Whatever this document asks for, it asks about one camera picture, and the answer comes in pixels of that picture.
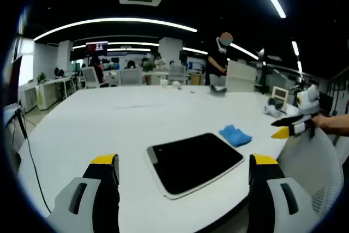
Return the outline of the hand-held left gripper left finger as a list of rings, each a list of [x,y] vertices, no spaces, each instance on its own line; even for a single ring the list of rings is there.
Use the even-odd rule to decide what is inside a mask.
[[[93,159],[59,192],[47,220],[56,232],[119,232],[119,157]]]

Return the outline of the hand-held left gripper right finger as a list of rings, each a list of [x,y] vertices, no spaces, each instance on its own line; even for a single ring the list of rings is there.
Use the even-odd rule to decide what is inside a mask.
[[[320,220],[311,196],[270,156],[249,157],[247,232],[311,232]]]

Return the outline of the person's right hand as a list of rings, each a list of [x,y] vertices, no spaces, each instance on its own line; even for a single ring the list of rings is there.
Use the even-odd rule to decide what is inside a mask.
[[[333,134],[333,119],[323,115],[317,115],[312,118],[312,121],[317,128],[321,128],[326,134]]]

